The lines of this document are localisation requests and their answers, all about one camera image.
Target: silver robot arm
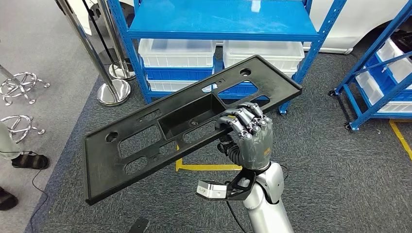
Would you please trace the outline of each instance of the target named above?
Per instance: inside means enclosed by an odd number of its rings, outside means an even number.
[[[197,195],[208,200],[242,200],[254,233],[292,233],[281,195],[283,171],[271,162],[273,121],[256,103],[245,102],[238,109],[228,109],[216,122],[216,128],[230,126],[239,135],[220,138],[218,150],[242,166],[242,171],[228,185],[200,180]]]

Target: black object on floor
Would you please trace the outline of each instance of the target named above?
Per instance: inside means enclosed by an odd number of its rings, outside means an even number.
[[[30,151],[29,153],[21,154],[17,158],[12,159],[14,168],[31,168],[36,170],[44,170],[49,167],[49,159],[42,155]]]
[[[145,233],[148,226],[149,221],[143,217],[139,217],[130,229],[129,233]]]
[[[232,104],[225,104],[219,98],[220,92],[244,81],[250,81],[257,91]],[[210,93],[202,91],[211,85],[216,87]],[[229,126],[207,132],[196,140],[184,139],[184,135],[215,122],[224,110],[236,108],[245,101],[252,102],[266,97],[269,101],[260,106],[266,113],[301,93],[300,85],[262,57],[255,55],[87,135],[86,202],[95,204],[228,134],[232,131]],[[160,111],[158,116],[147,118],[147,115],[156,111]],[[152,126],[157,128],[156,131],[160,130],[160,140],[122,158],[120,143]],[[172,142],[176,142],[180,149],[168,151],[161,156],[161,148]],[[127,174],[126,166],[141,158],[147,160],[146,165]]]
[[[7,211],[18,204],[18,199],[11,193],[0,187],[0,210]]]

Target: chair wheel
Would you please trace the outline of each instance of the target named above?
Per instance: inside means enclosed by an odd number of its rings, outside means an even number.
[[[348,122],[345,123],[345,129],[346,130],[352,130],[352,127],[350,127],[350,124]]]
[[[329,91],[329,92],[327,93],[327,95],[330,96],[330,97],[335,97],[335,96],[336,96],[336,92],[335,92],[335,90],[331,90],[331,91]]]

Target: round hole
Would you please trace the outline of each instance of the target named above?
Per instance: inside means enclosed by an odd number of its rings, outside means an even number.
[[[242,76],[249,76],[252,72],[249,69],[245,68],[245,69],[240,70],[239,73]]]
[[[106,142],[113,142],[114,140],[116,140],[117,136],[119,136],[117,132],[110,132],[106,136]]]

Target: black cable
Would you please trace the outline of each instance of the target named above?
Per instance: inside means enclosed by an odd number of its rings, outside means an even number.
[[[1,151],[0,153],[25,153],[28,152],[29,154],[35,154],[35,155],[39,155],[36,152],[33,151]],[[44,191],[41,190],[39,187],[37,187],[34,184],[34,180],[36,179],[36,177],[40,174],[42,170],[39,170],[39,172],[33,177],[32,179],[32,185],[35,189],[37,189],[38,191],[40,191],[42,194],[44,194],[46,196],[46,198],[44,199],[44,201],[41,203],[41,205],[34,211],[34,213],[32,214],[32,216],[30,217],[30,228],[32,230],[32,232],[34,233],[34,228],[33,228],[33,217],[37,214],[37,212],[40,210],[40,208],[44,205],[44,203],[46,203],[47,199],[49,199],[49,195]]]
[[[289,176],[289,169],[288,169],[285,165],[282,165],[282,164],[279,164],[279,165],[280,165],[281,167],[285,168],[286,171],[287,171],[285,178],[283,178],[283,181],[285,181],[285,180],[288,178],[288,176]]]
[[[47,199],[49,199],[49,195],[44,191],[41,190],[39,187],[37,187],[34,184],[34,180],[36,179],[36,177],[40,174],[42,170],[39,170],[39,172],[33,177],[32,179],[32,185],[34,188],[36,188],[38,191],[40,191],[42,194],[44,194],[46,196],[46,198],[44,199],[44,201],[41,203],[41,205],[36,209],[36,211],[34,211],[34,213],[32,214],[32,216],[30,217],[30,227],[32,229],[32,232],[34,233],[34,229],[33,229],[33,217],[37,214],[37,212],[40,210],[40,208],[44,205],[44,203],[46,203]]]
[[[239,227],[242,229],[242,231],[244,233],[246,233],[245,229],[242,227],[242,225],[240,224],[238,218],[236,217],[235,212],[233,212],[232,206],[230,206],[229,202],[226,201],[227,207],[229,207],[230,212],[232,213],[233,218],[235,219],[235,221],[238,223]]]
[[[82,2],[83,2],[83,5],[85,6],[85,8],[86,8],[86,10],[87,10],[87,13],[88,13],[88,15],[89,15],[89,17],[90,17],[91,22],[93,23],[93,26],[96,28],[97,35],[99,35],[99,38],[100,38],[100,40],[102,41],[104,50],[106,51],[107,56],[109,56],[110,62],[113,64],[113,63],[114,63],[113,57],[112,57],[112,55],[110,54],[109,48],[107,47],[106,42],[104,41],[103,36],[102,36],[102,34],[100,33],[99,28],[97,27],[97,23],[96,23],[96,21],[94,20],[93,15],[91,14],[91,10],[89,9],[89,7],[88,7],[88,5],[87,5],[86,0],[82,0]]]

